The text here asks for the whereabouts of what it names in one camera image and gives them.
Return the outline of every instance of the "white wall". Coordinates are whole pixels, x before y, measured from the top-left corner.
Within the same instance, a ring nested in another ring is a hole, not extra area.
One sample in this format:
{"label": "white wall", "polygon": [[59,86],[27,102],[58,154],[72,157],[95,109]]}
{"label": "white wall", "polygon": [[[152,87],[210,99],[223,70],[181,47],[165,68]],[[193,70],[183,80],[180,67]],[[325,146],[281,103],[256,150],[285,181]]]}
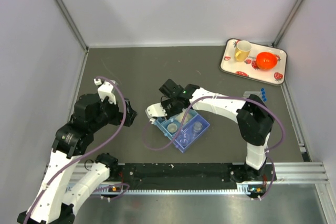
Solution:
{"label": "white wall", "polygon": [[295,0],[63,0],[89,46],[273,41]]}
{"label": "white wall", "polygon": [[336,193],[335,18],[335,0],[306,0],[280,48],[288,53],[286,81],[310,152],[324,162]]}
{"label": "white wall", "polygon": [[35,198],[83,51],[54,0],[0,0],[0,223]]}

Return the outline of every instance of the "blue object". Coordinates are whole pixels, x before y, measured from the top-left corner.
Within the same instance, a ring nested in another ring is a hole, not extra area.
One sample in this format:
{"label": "blue object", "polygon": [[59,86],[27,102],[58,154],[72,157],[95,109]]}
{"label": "blue object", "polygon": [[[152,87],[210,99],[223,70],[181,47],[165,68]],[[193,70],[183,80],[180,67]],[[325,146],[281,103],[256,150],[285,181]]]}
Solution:
{"label": "blue object", "polygon": [[[173,143],[182,153],[184,153],[210,126],[210,124],[196,111],[189,110],[188,114],[190,114],[192,118],[182,127],[181,132]],[[170,139],[170,141],[173,139],[177,129],[181,125],[175,119],[177,116],[178,115],[173,116],[168,120],[165,120],[165,118],[158,118],[154,124]]]}

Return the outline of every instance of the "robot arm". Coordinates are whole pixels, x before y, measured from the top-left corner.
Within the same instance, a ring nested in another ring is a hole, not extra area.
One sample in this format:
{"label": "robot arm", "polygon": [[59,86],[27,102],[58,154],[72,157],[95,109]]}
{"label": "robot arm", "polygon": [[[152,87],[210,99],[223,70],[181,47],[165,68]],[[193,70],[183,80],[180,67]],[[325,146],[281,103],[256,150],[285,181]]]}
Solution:
{"label": "robot arm", "polygon": [[[70,121],[56,132],[49,166],[39,193],[46,188],[47,190],[41,198],[36,198],[38,202],[28,219],[28,224],[73,223],[80,206],[99,184],[113,174],[113,170],[118,166],[117,159],[108,154],[101,154],[97,157],[91,172],[74,186],[72,192],[65,194],[77,162],[65,169],[50,186],[47,186],[47,182],[62,167],[85,153],[93,141],[95,132],[107,124],[120,125],[123,113],[119,112],[113,86],[109,82],[103,83],[100,79],[95,80],[95,84],[99,86],[98,93],[82,95],[74,106]],[[130,126],[137,113],[132,110],[127,99],[126,109],[124,125]],[[27,212],[22,212],[17,221],[24,223],[26,214]]]}
{"label": "robot arm", "polygon": [[[159,90],[168,99],[146,109],[151,122],[158,117],[170,118],[177,115],[201,97],[211,97],[212,99],[197,101],[193,109],[212,112],[237,123],[241,136],[247,142],[246,164],[254,170],[263,168],[266,160],[265,149],[274,122],[272,116],[265,110],[243,100],[217,99],[224,95],[209,92],[196,85],[189,84],[186,88],[182,88],[171,79],[168,79]],[[249,99],[264,105],[256,95],[251,95]]]}

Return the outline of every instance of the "bowl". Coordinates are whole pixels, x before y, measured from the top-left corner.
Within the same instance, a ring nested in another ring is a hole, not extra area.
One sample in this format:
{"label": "bowl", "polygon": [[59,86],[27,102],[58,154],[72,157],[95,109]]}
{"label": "bowl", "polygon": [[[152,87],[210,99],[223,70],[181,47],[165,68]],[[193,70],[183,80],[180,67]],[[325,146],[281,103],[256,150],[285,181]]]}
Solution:
{"label": "bowl", "polygon": [[261,52],[257,55],[257,66],[262,70],[272,69],[277,63],[278,58],[271,52]]}

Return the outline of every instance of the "tray rim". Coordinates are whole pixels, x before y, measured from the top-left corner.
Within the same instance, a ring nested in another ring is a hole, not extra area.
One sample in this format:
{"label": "tray rim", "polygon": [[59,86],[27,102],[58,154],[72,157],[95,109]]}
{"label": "tray rim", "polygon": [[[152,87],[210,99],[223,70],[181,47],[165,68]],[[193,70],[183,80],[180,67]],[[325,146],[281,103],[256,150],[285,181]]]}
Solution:
{"label": "tray rim", "polygon": [[265,45],[258,44],[258,43],[254,43],[254,42],[250,42],[250,43],[251,43],[251,44],[254,44],[254,45],[259,45],[259,46],[263,46],[263,47],[272,48],[272,49],[282,50],[282,51],[285,52],[285,54],[286,54],[285,71],[283,72],[284,78],[282,79],[282,82],[281,82],[281,83],[279,83],[279,84],[275,84],[275,83],[271,83],[271,82],[267,82],[267,81],[261,81],[261,80],[257,80],[257,79],[250,78],[250,77],[240,76],[240,75],[238,75],[238,74],[235,74],[235,73],[228,72],[228,71],[224,70],[224,69],[221,67],[221,64],[222,64],[222,61],[223,61],[223,57],[224,57],[224,54],[225,54],[225,50],[226,50],[227,43],[228,43],[230,40],[232,40],[232,39],[237,39],[237,38],[230,38],[230,39],[228,39],[228,40],[225,42],[223,55],[221,56],[221,59],[220,59],[220,61],[219,61],[219,69],[220,69],[222,72],[230,73],[230,74],[233,74],[234,76],[243,77],[243,78],[246,78],[246,79],[249,79],[249,80],[260,81],[260,82],[267,83],[267,84],[274,85],[274,86],[280,86],[280,85],[282,85],[282,84],[285,82],[288,53],[287,53],[285,50],[280,49],[280,48],[270,47],[270,46],[267,46],[267,45],[265,46]]}

